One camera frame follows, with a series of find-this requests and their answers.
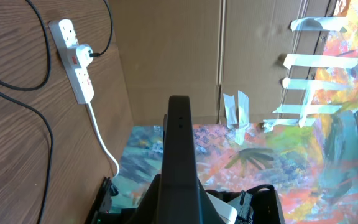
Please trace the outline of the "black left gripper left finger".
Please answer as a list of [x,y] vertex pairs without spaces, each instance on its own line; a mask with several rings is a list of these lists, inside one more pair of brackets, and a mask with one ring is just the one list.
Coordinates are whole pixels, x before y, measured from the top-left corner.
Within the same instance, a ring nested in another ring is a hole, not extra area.
[[152,224],[155,223],[157,212],[158,198],[159,198],[160,174],[157,174],[143,199],[131,218],[126,222],[127,224]]

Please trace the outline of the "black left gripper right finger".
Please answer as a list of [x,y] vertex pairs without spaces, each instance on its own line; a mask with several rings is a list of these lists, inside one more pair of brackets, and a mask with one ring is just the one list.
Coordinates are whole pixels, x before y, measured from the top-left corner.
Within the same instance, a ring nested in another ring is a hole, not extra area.
[[210,201],[200,181],[198,181],[198,187],[200,193],[201,216],[203,220],[202,224],[225,224],[214,208],[214,205]]

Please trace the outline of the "Samsung Galaxy smartphone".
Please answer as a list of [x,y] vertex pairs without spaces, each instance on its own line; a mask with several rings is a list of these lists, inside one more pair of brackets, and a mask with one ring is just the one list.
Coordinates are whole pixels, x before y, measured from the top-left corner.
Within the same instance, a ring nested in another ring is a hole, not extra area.
[[171,96],[164,122],[157,223],[201,223],[189,96]]

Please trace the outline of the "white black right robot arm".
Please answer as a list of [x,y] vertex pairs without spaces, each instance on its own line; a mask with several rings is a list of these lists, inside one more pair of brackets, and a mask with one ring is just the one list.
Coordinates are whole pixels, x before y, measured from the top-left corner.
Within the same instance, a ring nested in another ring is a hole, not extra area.
[[240,192],[207,190],[206,195],[224,223],[285,224],[282,205],[272,185]]

